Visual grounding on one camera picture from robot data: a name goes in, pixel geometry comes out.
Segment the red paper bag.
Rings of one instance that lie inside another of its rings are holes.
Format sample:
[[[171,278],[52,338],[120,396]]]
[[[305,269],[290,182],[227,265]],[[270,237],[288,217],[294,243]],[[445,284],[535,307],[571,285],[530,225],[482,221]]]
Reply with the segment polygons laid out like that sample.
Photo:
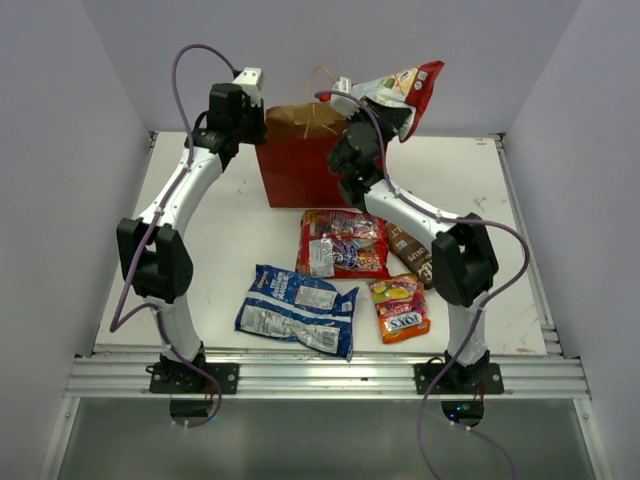
[[[273,208],[343,208],[338,176],[329,155],[342,138],[347,118],[336,111],[311,75],[307,101],[265,112],[266,142],[255,147],[269,205]]]

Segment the red assorted candy bag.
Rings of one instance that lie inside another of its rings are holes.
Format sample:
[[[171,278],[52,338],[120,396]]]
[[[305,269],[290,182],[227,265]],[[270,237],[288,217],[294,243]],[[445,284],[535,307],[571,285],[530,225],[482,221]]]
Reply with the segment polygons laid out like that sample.
[[[384,221],[338,209],[311,209],[300,222],[296,271],[322,279],[390,277]]]

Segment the red white chips bag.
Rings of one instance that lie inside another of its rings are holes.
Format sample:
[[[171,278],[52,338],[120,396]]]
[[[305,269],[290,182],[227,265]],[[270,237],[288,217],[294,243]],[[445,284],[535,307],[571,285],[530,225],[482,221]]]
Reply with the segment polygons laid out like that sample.
[[[357,98],[367,98],[384,107],[408,109],[410,114],[398,129],[399,141],[404,143],[415,133],[428,108],[436,79],[444,67],[443,61],[432,61],[376,80],[355,84],[351,93]]]

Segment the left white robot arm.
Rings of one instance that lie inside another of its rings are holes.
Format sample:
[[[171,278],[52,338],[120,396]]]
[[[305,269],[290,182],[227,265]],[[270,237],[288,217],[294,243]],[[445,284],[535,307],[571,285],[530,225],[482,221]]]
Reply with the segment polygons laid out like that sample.
[[[198,361],[203,345],[187,300],[194,265],[183,237],[204,194],[240,146],[265,139],[260,87],[238,80],[213,85],[207,110],[187,127],[182,156],[167,183],[141,214],[116,227],[124,286],[109,329],[116,331],[128,320],[123,309],[130,292],[142,298],[155,318],[163,358],[177,363],[172,379],[185,392],[201,390],[208,369]]]

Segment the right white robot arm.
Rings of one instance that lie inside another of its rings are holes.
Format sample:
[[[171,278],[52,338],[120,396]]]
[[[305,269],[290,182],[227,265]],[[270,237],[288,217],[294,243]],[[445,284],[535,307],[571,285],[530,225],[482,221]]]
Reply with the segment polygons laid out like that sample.
[[[400,227],[429,249],[432,284],[449,315],[445,363],[430,369],[429,381],[440,390],[468,392],[490,364],[485,308],[499,265],[488,224],[475,214],[441,211],[391,181],[386,147],[398,136],[408,109],[350,102],[355,109],[328,156],[329,169],[338,175],[348,205]]]

